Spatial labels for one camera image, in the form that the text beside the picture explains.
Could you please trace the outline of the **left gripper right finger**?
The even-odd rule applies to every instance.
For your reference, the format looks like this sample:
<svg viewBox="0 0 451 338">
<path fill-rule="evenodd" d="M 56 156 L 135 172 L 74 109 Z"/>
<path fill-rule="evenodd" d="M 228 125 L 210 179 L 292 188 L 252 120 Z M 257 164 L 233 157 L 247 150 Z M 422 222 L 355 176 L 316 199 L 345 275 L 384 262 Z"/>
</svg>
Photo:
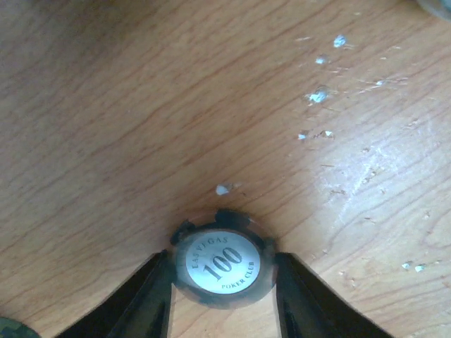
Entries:
<svg viewBox="0 0 451 338">
<path fill-rule="evenodd" d="M 282 337 L 390 337 L 340 298 L 291 253 L 277 253 L 276 303 Z"/>
</svg>

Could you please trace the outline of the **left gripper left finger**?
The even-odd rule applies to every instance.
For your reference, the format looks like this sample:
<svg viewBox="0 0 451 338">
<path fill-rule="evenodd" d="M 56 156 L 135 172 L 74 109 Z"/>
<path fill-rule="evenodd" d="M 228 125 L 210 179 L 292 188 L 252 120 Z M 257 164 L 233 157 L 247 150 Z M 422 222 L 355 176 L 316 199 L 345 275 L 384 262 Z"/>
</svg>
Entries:
<svg viewBox="0 0 451 338">
<path fill-rule="evenodd" d="M 59 337 L 167 337 L 173 264 L 167 250 L 154 254 L 103 303 Z"/>
</svg>

